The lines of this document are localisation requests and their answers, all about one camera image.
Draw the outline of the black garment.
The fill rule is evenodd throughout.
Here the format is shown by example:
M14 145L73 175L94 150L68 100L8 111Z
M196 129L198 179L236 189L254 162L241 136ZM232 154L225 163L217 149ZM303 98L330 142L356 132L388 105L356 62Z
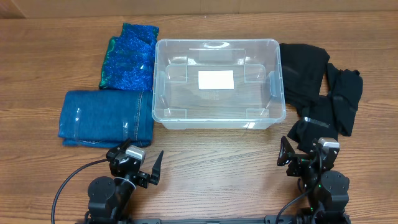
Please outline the black garment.
M285 102L301 114L316 103L326 65L330 59L325 49L307 44L280 44Z
M326 96L306 104L294 103L300 119L287 136L298 143L298 149L310 152L314 139L351 136L356 112L363 92L363 79L357 70L338 70L329 63L326 68L330 91Z

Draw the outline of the blue denim jeans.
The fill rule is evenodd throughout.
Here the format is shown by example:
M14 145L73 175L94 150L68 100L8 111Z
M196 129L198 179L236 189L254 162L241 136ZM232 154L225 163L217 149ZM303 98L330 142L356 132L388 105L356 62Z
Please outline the blue denim jeans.
M151 145L154 120L151 91L69 91L65 95L58 136L65 146L111 148L127 139Z

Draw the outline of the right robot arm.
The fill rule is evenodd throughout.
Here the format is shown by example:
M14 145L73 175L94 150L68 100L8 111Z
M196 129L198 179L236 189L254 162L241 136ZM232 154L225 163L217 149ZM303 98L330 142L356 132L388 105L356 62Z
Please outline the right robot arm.
M298 177L301 194L281 208L275 223L350 223L345 214L349 202L349 178L333 170L340 144L333 138L315 140L306 154L297 154L285 136L280 142L278 166L287 166L286 174ZM308 198L309 207L301 209L293 218L283 212L297 201Z

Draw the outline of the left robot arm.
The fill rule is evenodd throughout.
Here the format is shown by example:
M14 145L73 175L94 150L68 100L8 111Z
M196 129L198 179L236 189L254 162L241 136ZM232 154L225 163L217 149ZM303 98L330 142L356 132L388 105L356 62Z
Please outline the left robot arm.
M85 223L133 223L127 214L129 200L138 188L157 185L160 180L161 152L152 167L152 173L141 171L146 152L127 139L106 153L112 177L102 176L88 186L88 213Z

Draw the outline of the blue sequin glitter cloth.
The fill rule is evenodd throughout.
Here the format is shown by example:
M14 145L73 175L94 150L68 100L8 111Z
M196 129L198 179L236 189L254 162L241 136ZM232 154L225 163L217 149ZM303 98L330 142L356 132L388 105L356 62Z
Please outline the blue sequin glitter cloth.
M100 89L151 91L159 28L124 23L109 40L101 67Z

